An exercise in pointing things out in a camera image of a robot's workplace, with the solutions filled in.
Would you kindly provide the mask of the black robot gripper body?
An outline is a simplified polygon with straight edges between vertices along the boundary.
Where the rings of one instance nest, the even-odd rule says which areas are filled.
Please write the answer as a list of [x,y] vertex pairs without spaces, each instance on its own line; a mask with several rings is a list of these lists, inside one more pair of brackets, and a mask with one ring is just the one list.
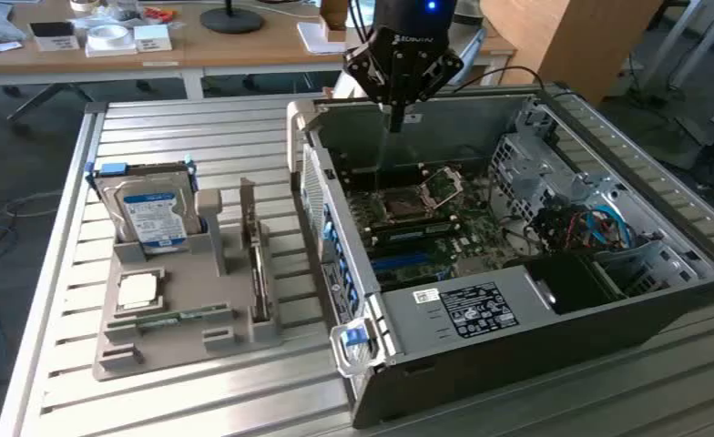
[[393,79],[397,100],[397,52],[424,51],[438,56],[450,49],[453,1],[380,1],[376,3],[369,44]]

